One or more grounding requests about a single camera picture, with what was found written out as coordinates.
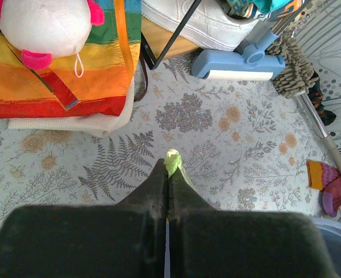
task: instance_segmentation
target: folded white towel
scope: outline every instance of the folded white towel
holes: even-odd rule
[[[119,117],[97,113],[89,116],[65,118],[14,118],[9,119],[8,128],[84,131],[93,136],[103,138],[129,122],[132,114],[134,97],[135,83],[132,79],[126,95],[124,109]]]

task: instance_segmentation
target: mop handle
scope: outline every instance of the mop handle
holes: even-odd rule
[[[299,7],[298,10],[295,12],[288,14],[284,16],[281,20],[277,21],[274,27],[271,29],[272,32],[276,35],[279,36],[281,33],[287,28],[287,26],[290,25],[290,23],[299,15],[305,7],[311,2],[311,0],[305,1],[301,7]]]
[[[307,111],[308,116],[310,116],[314,127],[317,128],[318,135],[320,136],[322,143],[327,148],[341,175],[341,154],[338,151],[337,145],[334,143],[332,136],[329,134],[327,128],[322,123],[322,120],[320,119],[317,111],[314,108],[314,105],[312,104],[306,92],[299,95],[298,98],[302,103],[303,108]]]

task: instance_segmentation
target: gray bucket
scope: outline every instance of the gray bucket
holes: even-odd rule
[[[334,267],[341,277],[341,223],[329,219],[313,218],[327,244]]]

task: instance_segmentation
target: clothes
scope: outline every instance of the clothes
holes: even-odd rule
[[[307,161],[310,187],[322,190],[322,206],[331,217],[341,206],[341,176],[338,169],[323,162]]]
[[[246,0],[237,0],[235,5],[229,6],[227,14],[232,17],[241,16],[247,19],[275,21],[298,10],[303,5],[304,0],[290,0],[286,5],[272,13],[261,12],[253,2],[237,5],[237,3],[241,2],[246,2]]]
[[[322,206],[331,217],[337,216],[337,211],[341,206],[341,177],[332,181],[322,195]]]
[[[272,13],[281,7],[288,4],[291,0],[226,0],[235,11],[240,11],[241,8],[253,2],[261,13]]]
[[[307,161],[309,170],[310,187],[317,190],[323,190],[332,181],[340,176],[336,167],[332,167],[323,162],[309,160]]]
[[[319,75],[316,72],[314,72],[311,79],[318,77]],[[316,81],[315,85],[312,88],[309,88],[309,98],[325,126],[328,126],[335,121],[337,115],[335,115],[332,111],[325,110],[324,106],[321,104],[322,92],[320,89],[320,79]]]

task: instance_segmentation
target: pink sock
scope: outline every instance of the pink sock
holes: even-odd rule
[[[341,206],[341,177],[332,181],[324,189],[322,206],[331,217],[337,216],[338,208]]]

